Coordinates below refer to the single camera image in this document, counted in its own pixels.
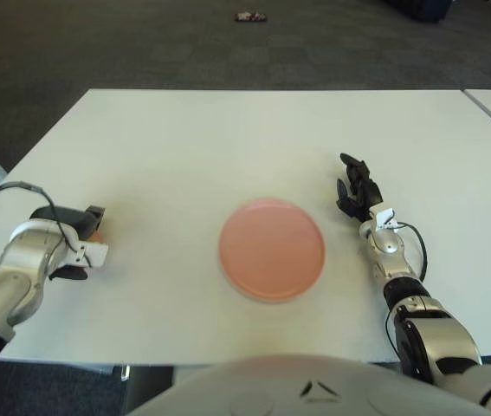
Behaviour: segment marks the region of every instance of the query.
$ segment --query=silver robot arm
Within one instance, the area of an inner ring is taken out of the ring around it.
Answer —
[[[84,241],[103,211],[45,207],[14,230],[0,258],[0,352],[14,337],[14,327],[38,310],[47,277],[82,280],[83,267],[104,263],[108,246]]]
[[[384,205],[364,162],[342,155],[357,200],[339,183],[338,207],[363,223],[373,275],[394,316],[403,372],[491,410],[491,365],[482,365],[472,336],[423,286],[404,257],[395,212]]]

